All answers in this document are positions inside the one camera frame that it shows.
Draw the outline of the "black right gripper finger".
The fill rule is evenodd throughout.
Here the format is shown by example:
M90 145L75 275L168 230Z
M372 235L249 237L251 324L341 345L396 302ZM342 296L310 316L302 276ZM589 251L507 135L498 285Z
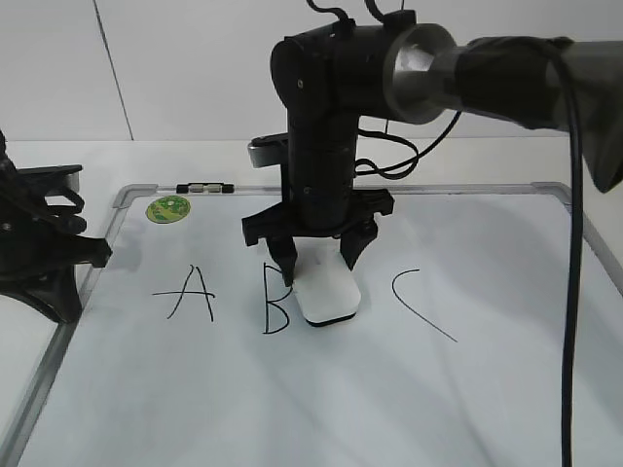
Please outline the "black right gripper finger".
M353 270L360 255L377 238L378 231L378 225L371 217L355 224L341 235L340 253L349 270Z
M298 258L294 239L291 236L269 237L267 245L271 258L281 271L284 285L291 287Z

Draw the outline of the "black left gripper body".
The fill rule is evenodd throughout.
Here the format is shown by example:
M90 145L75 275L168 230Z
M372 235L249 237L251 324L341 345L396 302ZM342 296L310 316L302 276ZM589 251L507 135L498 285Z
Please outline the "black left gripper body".
M104 238L86 237L84 199L66 191L42 197L23 183L1 138L1 279L26 278L63 267L103 268L111 256Z

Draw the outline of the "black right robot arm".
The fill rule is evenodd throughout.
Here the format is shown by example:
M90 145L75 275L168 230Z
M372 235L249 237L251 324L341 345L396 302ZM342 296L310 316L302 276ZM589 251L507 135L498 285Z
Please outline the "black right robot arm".
M377 25L350 18L278 42L271 54L287 130L254 138L257 167L281 171L280 202L242 222L247 245L268 243L283 280L294 279L298 237L338 237L353 267L388 215L385 189L353 186L363 117L424 125L447 110L529 129L570 131L565 90L577 98L582 155L596 188L622 179L622 45L566 37L484 37L464 46L411 11Z

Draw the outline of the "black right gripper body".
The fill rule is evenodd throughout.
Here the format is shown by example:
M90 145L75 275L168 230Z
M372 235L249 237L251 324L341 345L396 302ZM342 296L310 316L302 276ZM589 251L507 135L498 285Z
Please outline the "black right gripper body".
M281 202L242 220L245 244L269 237L329 237L393 211L387 189L353 187L354 152L288 149Z

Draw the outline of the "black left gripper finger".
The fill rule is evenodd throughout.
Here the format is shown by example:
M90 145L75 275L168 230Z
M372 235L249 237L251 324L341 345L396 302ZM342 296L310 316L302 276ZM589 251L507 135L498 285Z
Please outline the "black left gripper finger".
M74 323L83 311L74 266L2 279L1 295L34 308L54 323Z

